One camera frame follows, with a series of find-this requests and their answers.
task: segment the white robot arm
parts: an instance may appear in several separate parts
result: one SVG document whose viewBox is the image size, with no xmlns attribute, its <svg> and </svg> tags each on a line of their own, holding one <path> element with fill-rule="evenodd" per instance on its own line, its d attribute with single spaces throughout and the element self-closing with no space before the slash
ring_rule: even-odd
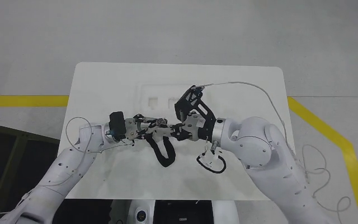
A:
<svg viewBox="0 0 358 224">
<path fill-rule="evenodd" d="M 304 173 L 277 126 L 258 117 L 241 123 L 219 118 L 213 141 L 241 160 L 256 187 L 277 204 L 289 224 L 333 223 L 312 198 Z"/>
<path fill-rule="evenodd" d="M 102 128 L 95 124 L 80 128 L 80 143 L 75 145 L 76 149 L 64 149 L 38 185 L 25 194 L 17 207 L 0 219 L 0 223 L 52 223 L 66 195 L 86 174 L 97 153 L 103 150 Z"/>
<path fill-rule="evenodd" d="M 168 125 L 163 118 L 146 118 L 140 114 L 124 119 L 122 112 L 115 112 L 110 115 L 108 124 L 80 128 L 76 148 L 63 150 L 38 185 L 25 194 L 0 223 L 51 223 L 56 210 L 88 171 L 97 153 L 123 139 L 133 143 L 135 139 L 146 140 L 159 163 L 169 166 L 175 160 L 169 137 L 178 141 L 207 140 L 213 143 L 212 152 L 215 147 L 233 152 L 255 185 L 278 205 L 290 224 L 332 223 L 312 198 L 304 174 L 278 128 L 257 117 L 241 123 L 216 119 L 201 101 L 203 89 L 188 89 L 175 104 L 177 118 L 181 121 L 176 125 Z M 153 136 L 163 137 L 168 158 L 162 156 Z"/>
</svg>

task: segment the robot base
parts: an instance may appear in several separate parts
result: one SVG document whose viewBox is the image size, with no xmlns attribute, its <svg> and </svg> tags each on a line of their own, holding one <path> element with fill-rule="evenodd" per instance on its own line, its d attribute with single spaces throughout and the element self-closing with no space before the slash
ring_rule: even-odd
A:
<svg viewBox="0 0 358 224">
<path fill-rule="evenodd" d="M 239 224 L 232 200 L 132 200 L 127 224 Z"/>
</svg>

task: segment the black panel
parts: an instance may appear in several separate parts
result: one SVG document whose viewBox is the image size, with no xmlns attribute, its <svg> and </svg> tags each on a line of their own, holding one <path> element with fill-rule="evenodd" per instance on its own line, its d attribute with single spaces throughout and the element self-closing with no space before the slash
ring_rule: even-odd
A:
<svg viewBox="0 0 358 224">
<path fill-rule="evenodd" d="M 214 224 L 210 200 L 157 200 L 153 224 Z"/>
<path fill-rule="evenodd" d="M 27 141 L 17 169 L 5 211 L 14 208 L 21 197 L 34 188 L 57 157 L 58 145 L 42 141 Z"/>
<path fill-rule="evenodd" d="M 13 144 L 15 143 L 16 136 L 12 136 L 9 134 L 0 133 L 0 179 L 2 174 L 4 173 L 4 169 L 7 164 L 7 160 L 9 159 L 11 149 Z"/>
</svg>

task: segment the white casing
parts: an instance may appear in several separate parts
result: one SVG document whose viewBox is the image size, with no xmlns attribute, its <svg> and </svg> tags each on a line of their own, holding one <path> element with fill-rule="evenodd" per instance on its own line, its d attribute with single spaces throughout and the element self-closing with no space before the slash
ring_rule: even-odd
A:
<svg viewBox="0 0 358 224">
<path fill-rule="evenodd" d="M 237 207 L 233 200 L 212 200 L 214 223 L 240 224 Z M 156 200 L 132 200 L 130 203 L 127 224 L 153 224 Z M 144 222 L 136 220 L 139 211 L 146 211 L 147 218 Z"/>
<path fill-rule="evenodd" d="M 271 158 L 271 146 L 264 130 L 268 124 L 269 122 L 258 117 L 247 118 L 241 124 L 233 119 L 226 119 L 220 147 L 234 153 L 246 165 L 265 165 Z"/>
<path fill-rule="evenodd" d="M 232 137 L 236 130 L 237 137 Z M 312 198 L 304 171 L 277 126 L 257 117 L 241 124 L 226 119 L 221 136 L 220 147 L 241 159 L 256 187 L 277 204 L 289 224 L 333 223 Z"/>
<path fill-rule="evenodd" d="M 45 176 L 36 187 L 22 197 L 22 202 L 11 212 L 0 219 L 1 224 L 35 223 L 30 219 L 21 217 L 30 216 L 39 223 L 52 223 L 56 210 L 66 195 L 86 174 L 96 159 L 100 145 L 103 144 L 102 128 L 100 125 L 86 125 L 79 130 L 80 144 L 75 145 L 83 151 L 88 144 L 88 152 L 80 164 L 83 152 L 75 149 L 64 149 L 48 169 Z"/>
</svg>

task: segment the yellow floor line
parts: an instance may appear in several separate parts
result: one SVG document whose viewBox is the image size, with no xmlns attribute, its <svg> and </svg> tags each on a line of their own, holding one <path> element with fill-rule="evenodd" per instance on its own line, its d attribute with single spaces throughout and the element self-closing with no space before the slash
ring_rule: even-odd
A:
<svg viewBox="0 0 358 224">
<path fill-rule="evenodd" d="M 34 106 L 34 107 L 53 107 L 53 106 L 67 106 L 69 96 L 1 96 L 0 107 L 12 106 Z M 356 203 L 358 205 L 358 161 L 351 142 L 343 137 L 339 132 L 331 128 L 328 124 L 322 121 L 319 117 L 314 115 L 306 109 L 299 102 L 292 97 L 288 97 L 289 108 L 310 124 L 313 128 L 327 137 L 331 142 L 337 145 L 343 153 L 343 158 L 346 163 L 348 175 L 355 195 Z"/>
<path fill-rule="evenodd" d="M 4 106 L 67 106 L 68 96 L 0 96 L 0 107 Z"/>
<path fill-rule="evenodd" d="M 328 138 L 336 146 L 338 146 L 343 153 L 343 159 L 346 163 L 348 176 L 351 181 L 352 190 L 358 205 L 358 161 L 353 148 L 353 144 L 343 137 L 339 132 L 331 128 L 328 124 L 322 121 L 319 117 L 314 115 L 311 111 L 305 108 L 302 104 L 297 102 L 292 97 L 287 97 L 289 108 L 315 128 L 318 132 Z"/>
</svg>

